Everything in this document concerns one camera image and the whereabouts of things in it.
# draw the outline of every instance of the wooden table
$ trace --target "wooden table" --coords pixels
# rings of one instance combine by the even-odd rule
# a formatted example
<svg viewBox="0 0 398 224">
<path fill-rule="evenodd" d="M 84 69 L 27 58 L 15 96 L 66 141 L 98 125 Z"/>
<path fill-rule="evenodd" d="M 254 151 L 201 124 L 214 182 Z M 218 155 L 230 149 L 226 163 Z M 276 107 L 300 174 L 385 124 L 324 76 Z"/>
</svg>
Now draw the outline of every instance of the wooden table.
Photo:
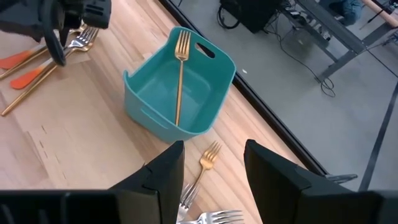
<svg viewBox="0 0 398 224">
<path fill-rule="evenodd" d="M 1 189 L 107 189 L 167 149 L 124 112 L 122 71 L 134 71 L 177 23 L 156 0 L 112 4 L 110 27 L 100 31 L 93 49 L 72 55 L 65 68 L 56 69 L 25 102 L 0 117 Z M 18 35 L 0 33 L 0 39 L 1 58 L 37 45 Z M 9 87 L 16 76 L 0 82 L 2 109 L 20 93 Z M 200 183 L 189 220 L 201 212 L 241 209 L 246 223 L 261 223 L 243 162 L 249 138 L 299 163 L 232 86 L 214 127 L 185 142 L 186 182 L 199 174 L 204 150 L 214 140 L 223 145 L 215 168 Z"/>
</svg>

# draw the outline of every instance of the plastic bin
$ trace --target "plastic bin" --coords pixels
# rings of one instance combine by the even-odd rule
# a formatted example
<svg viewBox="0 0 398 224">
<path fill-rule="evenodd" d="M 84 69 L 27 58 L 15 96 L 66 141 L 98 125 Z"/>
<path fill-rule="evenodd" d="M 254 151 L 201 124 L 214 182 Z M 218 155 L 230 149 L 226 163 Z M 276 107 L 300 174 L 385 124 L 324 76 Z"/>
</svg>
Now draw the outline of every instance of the plastic bin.
<svg viewBox="0 0 398 224">
<path fill-rule="evenodd" d="M 192 33 L 190 55 L 184 62 L 180 126 L 176 126 L 180 61 L 175 58 L 174 50 L 181 30 L 189 29 L 172 29 L 161 49 L 132 75 L 127 71 L 123 74 L 128 115 L 168 143 L 190 139 L 211 128 L 236 71 L 228 55 L 189 30 Z M 213 55 L 204 54 L 197 44 L 205 46 Z"/>
</svg>

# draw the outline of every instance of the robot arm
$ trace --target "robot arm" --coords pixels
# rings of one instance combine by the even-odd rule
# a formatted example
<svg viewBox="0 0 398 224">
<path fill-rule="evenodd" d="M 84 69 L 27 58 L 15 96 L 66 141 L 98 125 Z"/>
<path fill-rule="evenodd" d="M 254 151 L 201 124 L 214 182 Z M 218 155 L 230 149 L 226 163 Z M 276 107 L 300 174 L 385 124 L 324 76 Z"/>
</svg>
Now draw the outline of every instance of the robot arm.
<svg viewBox="0 0 398 224">
<path fill-rule="evenodd" d="M 111 0 L 0 0 L 0 30 L 44 37 L 54 61 L 65 65 L 63 47 L 70 29 L 83 21 L 88 26 L 108 28 Z M 59 31 L 58 40 L 53 30 Z"/>
</svg>

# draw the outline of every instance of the concrete floor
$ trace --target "concrete floor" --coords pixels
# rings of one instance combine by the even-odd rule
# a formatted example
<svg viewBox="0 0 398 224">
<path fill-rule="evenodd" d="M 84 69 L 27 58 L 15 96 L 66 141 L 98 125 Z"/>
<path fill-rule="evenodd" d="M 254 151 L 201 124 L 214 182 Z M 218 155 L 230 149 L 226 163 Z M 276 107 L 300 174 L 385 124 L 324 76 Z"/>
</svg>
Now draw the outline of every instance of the concrete floor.
<svg viewBox="0 0 398 224">
<path fill-rule="evenodd" d="M 252 34 L 242 25 L 233 30 L 222 29 L 216 21 L 218 7 L 219 0 L 183 0 L 180 6 L 209 40 L 232 57 L 238 72 L 328 172 L 358 174 L 358 179 L 344 184 L 357 190 L 397 77 L 365 52 L 331 76 L 336 97 L 330 98 L 321 92 L 305 67 L 281 51 L 274 35 Z M 233 24 L 234 19 L 225 14 L 226 23 Z M 375 19 L 359 30 L 373 15 L 364 8 L 361 20 L 349 29 L 363 38 L 382 23 Z M 284 16 L 280 16 L 278 26 L 282 36 L 291 29 Z M 320 73 L 332 61 L 308 42 L 305 35 L 300 31 L 290 32 L 283 42 L 284 49 L 303 58 L 302 62 Z M 345 52 L 333 39 L 329 48 L 338 54 Z M 398 73 L 397 46 L 377 47 L 372 52 Z M 394 175 L 398 168 L 397 110 L 382 144 L 371 189 L 398 189 L 398 176 Z"/>
</svg>

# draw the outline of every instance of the person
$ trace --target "person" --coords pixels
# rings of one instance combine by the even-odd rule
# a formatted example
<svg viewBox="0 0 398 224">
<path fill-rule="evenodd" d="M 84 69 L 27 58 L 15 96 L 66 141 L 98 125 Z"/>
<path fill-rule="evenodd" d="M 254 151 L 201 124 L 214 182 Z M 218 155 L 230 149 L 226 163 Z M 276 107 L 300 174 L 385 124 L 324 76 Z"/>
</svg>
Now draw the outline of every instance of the person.
<svg viewBox="0 0 398 224">
<path fill-rule="evenodd" d="M 342 16 L 339 21 L 344 26 L 353 25 L 362 14 L 361 0 L 320 0 L 319 5 L 333 16 Z"/>
</svg>

